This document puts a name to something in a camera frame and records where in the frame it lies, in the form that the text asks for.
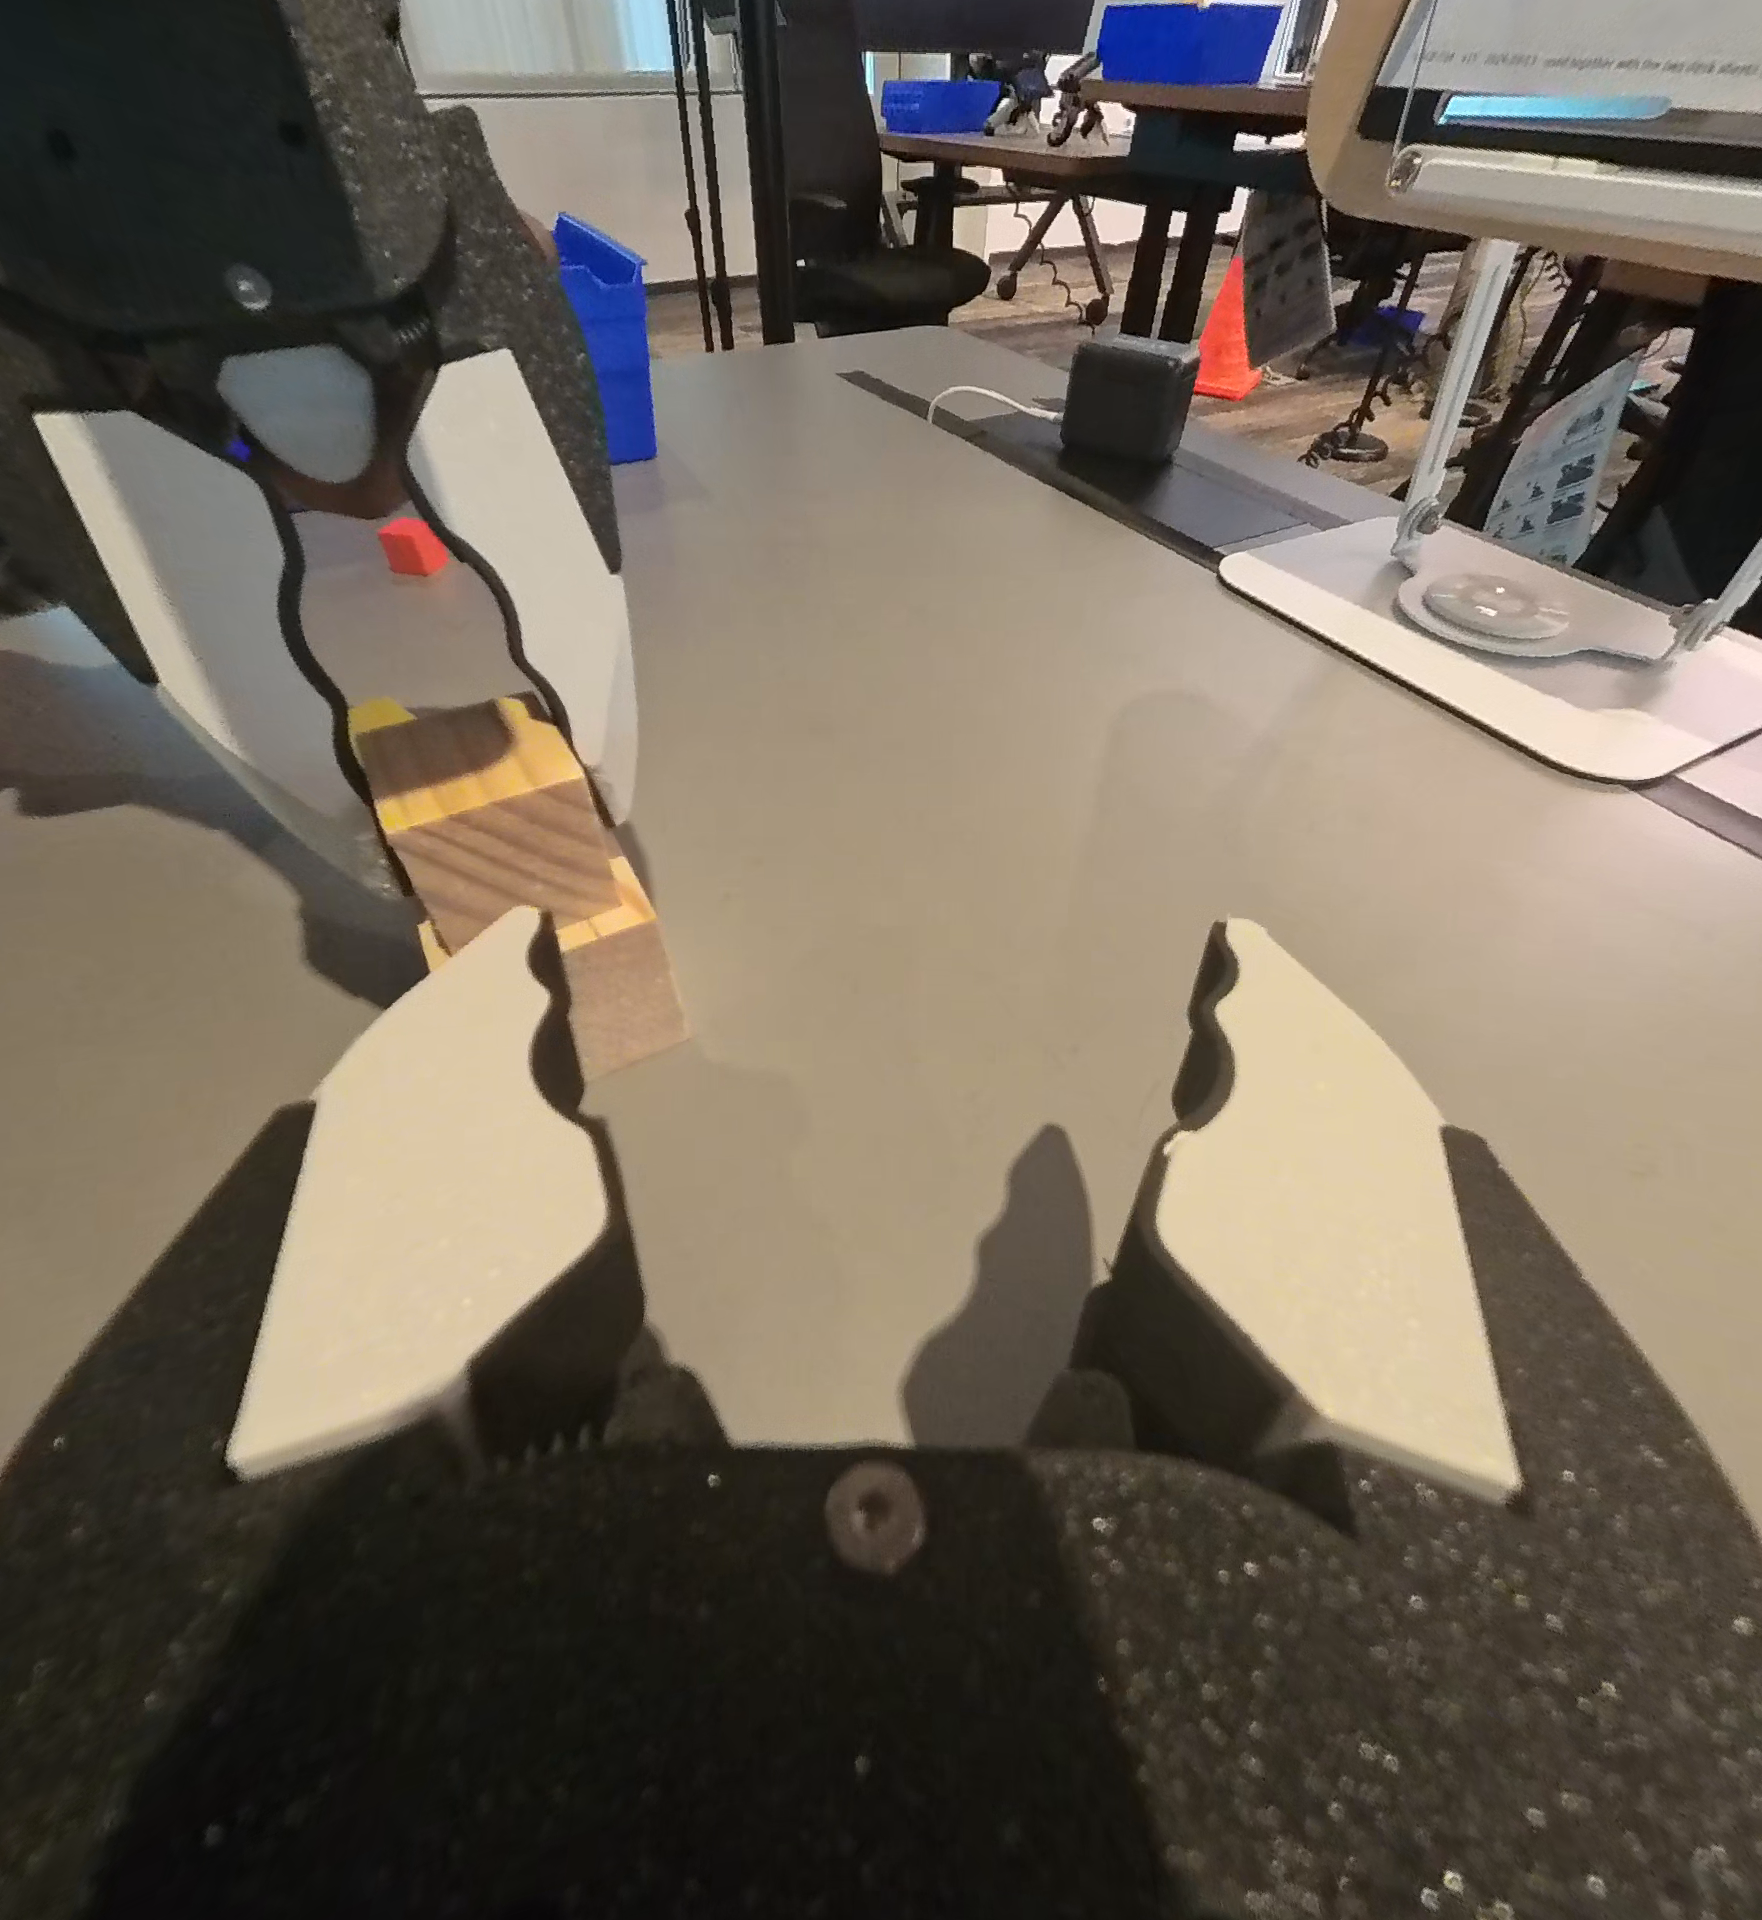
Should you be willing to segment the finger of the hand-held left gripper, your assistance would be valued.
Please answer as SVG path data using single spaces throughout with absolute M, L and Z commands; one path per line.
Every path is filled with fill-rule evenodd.
M 140 413 L 31 413 L 52 471 L 172 712 L 376 902 L 401 902 L 343 741 L 343 699 L 302 633 L 302 536 L 230 460 Z
M 494 591 L 512 659 L 560 709 L 577 767 L 621 827 L 641 767 L 631 592 L 512 351 L 436 369 L 405 437 L 405 479 Z

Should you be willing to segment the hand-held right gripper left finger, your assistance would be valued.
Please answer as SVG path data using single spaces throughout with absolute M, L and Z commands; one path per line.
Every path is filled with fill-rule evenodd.
M 224 1466 L 272 1479 L 450 1419 L 488 1458 L 613 1419 L 641 1265 L 577 1113 L 554 925 L 512 906 L 314 1093 Z

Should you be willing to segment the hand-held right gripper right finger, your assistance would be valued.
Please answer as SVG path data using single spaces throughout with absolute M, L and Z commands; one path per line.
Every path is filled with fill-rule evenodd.
M 1154 1458 L 1318 1494 L 1340 1460 L 1520 1501 L 1444 1113 L 1261 925 L 1221 920 L 1074 1366 Z

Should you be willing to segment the yellow and brown wooden cube block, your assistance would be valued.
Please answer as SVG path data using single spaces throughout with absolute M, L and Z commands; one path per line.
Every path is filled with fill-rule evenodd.
M 436 970 L 533 906 L 588 1081 L 690 1036 L 651 895 L 554 718 L 529 699 L 436 712 L 376 699 L 343 712 L 343 741 Z

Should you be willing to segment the blue plastic bin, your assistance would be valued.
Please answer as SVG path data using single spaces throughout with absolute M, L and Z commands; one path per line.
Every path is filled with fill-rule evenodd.
M 646 258 L 577 215 L 554 215 L 554 278 L 583 326 L 583 351 L 600 386 L 607 460 L 651 466 L 651 326 L 646 326 Z

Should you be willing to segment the black office chair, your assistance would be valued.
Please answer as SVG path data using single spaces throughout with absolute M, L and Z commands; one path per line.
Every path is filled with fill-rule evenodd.
M 980 301 L 992 267 L 955 244 L 885 234 L 885 139 L 848 0 L 775 11 L 775 110 L 793 234 L 793 310 L 819 338 L 938 326 Z

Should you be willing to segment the white monitor stand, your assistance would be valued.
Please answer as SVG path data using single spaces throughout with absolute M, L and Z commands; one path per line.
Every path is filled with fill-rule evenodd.
M 1762 536 L 1681 612 L 1444 519 L 1444 451 L 1523 244 L 1762 284 L 1762 0 L 1337 3 L 1305 151 L 1355 222 L 1485 239 L 1399 513 L 1273 536 L 1220 581 L 1520 752 L 1646 788 L 1762 732 L 1735 616 Z

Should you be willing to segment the small blue storage bin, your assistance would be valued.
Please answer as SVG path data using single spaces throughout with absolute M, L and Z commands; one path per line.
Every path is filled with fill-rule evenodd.
M 885 82 L 889 137 L 980 137 L 1005 100 L 996 82 Z

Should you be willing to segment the black cube charger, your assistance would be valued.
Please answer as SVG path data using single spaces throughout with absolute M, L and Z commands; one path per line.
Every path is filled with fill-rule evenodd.
M 1106 335 L 1081 338 L 1064 369 L 1059 445 L 1081 460 L 1118 460 L 1140 471 L 1170 466 L 1203 343 Z

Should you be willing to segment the brown wooden table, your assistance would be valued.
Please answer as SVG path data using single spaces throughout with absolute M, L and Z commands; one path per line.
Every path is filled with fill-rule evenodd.
M 1127 139 L 1049 145 L 1041 137 L 897 137 L 889 160 L 932 162 L 919 186 L 919 248 L 949 239 L 965 169 L 1008 178 L 1013 186 L 1140 205 L 1123 335 L 1195 338 L 1205 258 L 1234 194 L 1298 200 L 1316 186 L 1305 160 L 1307 82 L 1273 85 L 1109 85 L 1081 92 L 1092 110 L 1127 110 Z

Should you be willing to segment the orange traffic cone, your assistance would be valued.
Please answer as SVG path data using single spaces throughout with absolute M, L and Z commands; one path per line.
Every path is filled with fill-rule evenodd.
M 1250 338 L 1247 338 L 1247 258 L 1241 255 L 1229 255 L 1221 287 L 1205 306 L 1195 351 L 1203 351 L 1195 399 L 1205 401 L 1247 401 L 1261 386 L 1250 361 Z

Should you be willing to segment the printed paper sheet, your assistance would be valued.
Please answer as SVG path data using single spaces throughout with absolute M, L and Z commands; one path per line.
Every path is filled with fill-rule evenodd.
M 1614 359 L 1520 437 L 1485 513 L 1492 541 L 1505 541 L 1544 566 L 1576 566 L 1588 556 L 1614 429 L 1639 373 L 1639 351 Z
M 1316 194 L 1250 194 L 1241 222 L 1241 267 L 1247 267 L 1250 369 L 1268 369 L 1331 338 L 1337 319 L 1331 319 L 1328 205 Z

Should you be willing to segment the large blue storage bin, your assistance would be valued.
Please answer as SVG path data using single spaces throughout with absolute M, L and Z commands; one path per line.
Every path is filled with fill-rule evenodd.
M 1109 85 L 1261 85 L 1284 3 L 1261 0 L 1118 0 L 1092 52 Z

